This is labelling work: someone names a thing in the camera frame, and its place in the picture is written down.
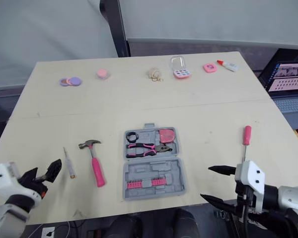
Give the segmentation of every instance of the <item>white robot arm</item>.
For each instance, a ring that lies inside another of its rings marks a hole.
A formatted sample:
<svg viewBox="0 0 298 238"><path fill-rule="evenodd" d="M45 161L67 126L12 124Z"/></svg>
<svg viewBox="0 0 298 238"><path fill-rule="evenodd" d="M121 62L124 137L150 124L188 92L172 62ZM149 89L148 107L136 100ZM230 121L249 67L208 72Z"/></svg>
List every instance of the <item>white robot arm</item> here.
<svg viewBox="0 0 298 238"><path fill-rule="evenodd" d="M0 206L0 238L22 235L30 210L40 204L48 190L42 182L54 182L61 168L61 160L56 160L41 177L36 178L37 168L20 177L14 162L0 164L0 195L7 199Z"/></svg>
<svg viewBox="0 0 298 238"><path fill-rule="evenodd" d="M246 237L249 217L281 238L298 238L298 187L266 185L264 172L253 161L243 162L236 167L212 166L209 170L222 175L235 175L236 206L217 197L201 196L213 206L243 217Z"/></svg>

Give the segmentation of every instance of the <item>small white bottle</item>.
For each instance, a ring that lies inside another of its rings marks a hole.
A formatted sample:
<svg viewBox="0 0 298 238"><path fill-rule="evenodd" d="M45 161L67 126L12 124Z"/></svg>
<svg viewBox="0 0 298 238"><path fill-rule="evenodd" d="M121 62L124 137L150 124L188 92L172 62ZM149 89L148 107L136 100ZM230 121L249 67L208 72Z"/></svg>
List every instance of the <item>small white bottle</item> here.
<svg viewBox="0 0 298 238"><path fill-rule="evenodd" d="M238 66L236 64L221 61L221 60L218 60L218 63L233 72L236 72L238 70Z"/></svg>

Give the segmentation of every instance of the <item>gray tool case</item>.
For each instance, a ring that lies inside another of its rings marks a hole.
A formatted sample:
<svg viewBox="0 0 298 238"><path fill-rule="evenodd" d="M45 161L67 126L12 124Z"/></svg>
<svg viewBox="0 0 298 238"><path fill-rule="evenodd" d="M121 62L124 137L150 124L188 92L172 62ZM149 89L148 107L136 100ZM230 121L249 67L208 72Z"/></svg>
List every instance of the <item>gray tool case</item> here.
<svg viewBox="0 0 298 238"><path fill-rule="evenodd" d="M171 129L175 139L171 143L160 143L159 130ZM149 151L148 148L128 148L130 143L126 136L135 132L138 139L135 143L153 143L155 146L166 145L172 151L158 152L156 155L127 158L127 154L140 154ZM154 123L147 123L144 129L125 132L123 197L125 200L137 200L156 197L167 197L185 193L184 173L181 161L176 155L179 152L178 138L173 127L155 128Z"/></svg>

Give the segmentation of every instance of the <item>purple compact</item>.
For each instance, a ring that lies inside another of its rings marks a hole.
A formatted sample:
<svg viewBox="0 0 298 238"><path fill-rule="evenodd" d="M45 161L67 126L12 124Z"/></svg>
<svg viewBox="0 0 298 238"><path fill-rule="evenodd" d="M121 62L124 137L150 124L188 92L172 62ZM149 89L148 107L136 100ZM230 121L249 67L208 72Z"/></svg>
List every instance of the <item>purple compact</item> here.
<svg viewBox="0 0 298 238"><path fill-rule="evenodd" d="M79 86L81 84L81 79L77 77L72 77L69 79L69 83L72 86Z"/></svg>
<svg viewBox="0 0 298 238"><path fill-rule="evenodd" d="M60 79L60 85L62 85L62 86L68 86L68 84L66 83L66 78Z"/></svg>

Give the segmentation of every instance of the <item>laptop screen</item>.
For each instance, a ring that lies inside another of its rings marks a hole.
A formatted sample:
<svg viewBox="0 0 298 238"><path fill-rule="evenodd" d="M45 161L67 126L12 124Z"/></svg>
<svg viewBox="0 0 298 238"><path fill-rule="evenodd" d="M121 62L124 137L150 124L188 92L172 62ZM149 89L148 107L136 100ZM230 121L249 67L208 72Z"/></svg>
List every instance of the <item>laptop screen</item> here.
<svg viewBox="0 0 298 238"><path fill-rule="evenodd" d="M277 63L266 82L265 89L272 97L298 95L298 61Z"/></svg>

